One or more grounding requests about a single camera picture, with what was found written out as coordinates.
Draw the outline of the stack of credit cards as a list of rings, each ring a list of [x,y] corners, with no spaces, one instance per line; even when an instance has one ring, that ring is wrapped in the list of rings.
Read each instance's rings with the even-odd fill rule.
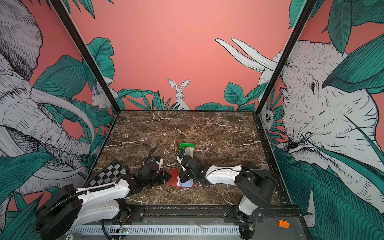
[[[185,156],[194,157],[194,148],[193,147],[185,147],[184,148],[184,154]]]

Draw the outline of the black frame post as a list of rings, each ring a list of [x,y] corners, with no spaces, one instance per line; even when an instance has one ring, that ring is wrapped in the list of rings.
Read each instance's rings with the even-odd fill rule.
[[[106,94],[108,100],[111,102],[112,109],[117,113],[117,115],[119,115],[119,113],[121,112],[121,109],[117,101],[115,100],[115,97],[113,97],[109,89],[109,86],[104,81],[104,77],[98,65],[96,64],[95,59],[93,58],[84,39],[82,38],[76,25],[74,24],[72,18],[70,17],[70,14],[66,6],[62,1],[57,1],[57,0],[52,0],[50,1],[50,3],[54,8],[54,10],[56,11],[57,15],[59,16],[60,20],[62,21],[63,25],[65,26],[66,30],[68,31],[69,35],[71,36],[72,40],[74,41],[75,45],[77,46],[78,50],[80,51],[82,57],[84,58],[88,67],[90,68],[92,74],[94,75],[98,83],[101,85],[101,88]]]
[[[259,102],[259,106],[258,108],[256,109],[256,115],[260,115],[267,99],[268,99],[268,96],[271,94],[272,90],[273,90],[273,87],[276,83],[276,81],[278,80],[280,74],[282,73],[282,70],[283,70],[283,67],[284,65],[286,64],[287,60],[288,60],[288,57],[290,56],[290,54],[292,53],[293,51],[293,48],[316,4],[316,0],[307,0],[305,1],[303,7],[302,7],[302,10],[299,14],[299,17],[297,19],[297,22],[295,23],[294,25],[294,28],[291,32],[291,35],[288,39],[288,42],[282,52],[282,55],[278,61],[278,64],[277,64],[277,67],[275,68],[274,72],[273,72],[273,75],[266,87],[266,90],[263,94],[263,97],[261,99],[261,101]]]

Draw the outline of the left black frame post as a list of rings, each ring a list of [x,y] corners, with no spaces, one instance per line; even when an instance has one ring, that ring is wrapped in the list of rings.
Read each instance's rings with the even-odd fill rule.
[[[71,36],[72,40],[74,41],[75,45],[77,46],[78,50],[80,51],[82,57],[84,58],[88,67],[90,68],[92,74],[94,75],[98,83],[101,85],[101,88],[106,94],[108,100],[111,102],[112,109],[117,113],[117,115],[119,115],[119,113],[121,112],[121,109],[117,101],[115,100],[115,97],[113,97],[109,89],[109,86],[104,81],[104,77],[98,65],[96,64],[95,59],[93,58],[84,39],[82,38],[76,25],[74,24],[72,18],[70,17],[70,14],[66,6],[62,1],[57,1],[57,0],[52,0],[50,1],[50,3],[54,8],[54,10],[56,11],[57,15],[59,16],[60,20],[62,21],[63,25],[65,26],[66,30],[68,31],[69,35]]]

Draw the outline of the orange connector block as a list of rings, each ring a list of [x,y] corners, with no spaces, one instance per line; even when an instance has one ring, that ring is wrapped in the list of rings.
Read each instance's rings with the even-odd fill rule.
[[[278,220],[278,224],[279,224],[280,228],[289,229],[289,227],[290,227],[290,224],[284,220]]]

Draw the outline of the green plastic tray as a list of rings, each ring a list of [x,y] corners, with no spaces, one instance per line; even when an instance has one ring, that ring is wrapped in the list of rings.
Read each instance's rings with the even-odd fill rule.
[[[195,148],[195,145],[194,144],[190,144],[190,143],[181,143],[180,144],[180,151],[181,151],[181,153],[183,154],[183,155],[185,155],[184,154],[184,148],[185,147],[193,147],[193,148]]]

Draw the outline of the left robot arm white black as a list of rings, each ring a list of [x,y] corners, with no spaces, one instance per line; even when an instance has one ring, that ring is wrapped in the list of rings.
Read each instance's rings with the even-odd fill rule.
[[[144,188],[166,184],[171,174],[155,162],[144,164],[136,173],[121,175],[115,182],[75,189],[68,185],[36,211],[34,232],[43,240],[56,240],[72,228],[100,220],[130,216],[127,197]]]

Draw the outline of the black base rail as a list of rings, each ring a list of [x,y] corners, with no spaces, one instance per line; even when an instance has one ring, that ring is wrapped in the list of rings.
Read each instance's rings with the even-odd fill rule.
[[[264,218],[301,217],[297,206],[257,208],[250,216],[242,214],[235,205],[130,205],[128,223],[142,223],[144,218],[223,218],[226,223],[254,223]]]

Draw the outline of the right black frame post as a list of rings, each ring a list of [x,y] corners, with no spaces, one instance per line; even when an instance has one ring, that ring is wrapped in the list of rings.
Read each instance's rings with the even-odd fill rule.
[[[282,52],[282,55],[278,61],[278,64],[277,64],[277,67],[275,68],[274,72],[273,72],[273,75],[266,87],[266,90],[263,94],[263,97],[261,99],[261,101],[259,102],[259,106],[258,108],[256,109],[256,115],[260,115],[267,99],[268,99],[268,96],[271,94],[272,90],[273,90],[273,87],[276,83],[276,81],[278,80],[280,74],[282,73],[282,70],[283,70],[283,67],[284,65],[286,64],[287,60],[288,60],[288,57],[290,56],[290,54],[292,53],[293,51],[293,48],[316,4],[316,0],[307,0],[305,1],[303,7],[302,7],[302,10],[299,14],[299,17],[297,19],[297,22],[295,23],[294,25],[294,28],[291,32],[291,35],[288,39],[288,42]]]

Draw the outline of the checkerboard calibration tag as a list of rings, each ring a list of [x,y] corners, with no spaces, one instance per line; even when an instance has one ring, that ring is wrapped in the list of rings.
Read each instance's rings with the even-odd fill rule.
[[[119,160],[114,160],[103,168],[96,176],[84,185],[85,188],[110,184],[115,182],[119,176],[129,172],[129,168],[124,166]]]

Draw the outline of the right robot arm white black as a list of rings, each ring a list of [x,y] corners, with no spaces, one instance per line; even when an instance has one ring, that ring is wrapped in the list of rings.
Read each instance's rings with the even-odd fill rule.
[[[182,166],[179,171],[182,183],[193,180],[199,186],[236,186],[243,194],[237,206],[237,218],[242,222],[247,222],[256,209],[269,207],[278,185],[270,171],[261,169],[249,161],[235,167],[218,167],[203,166],[187,155],[180,154],[177,160]]]

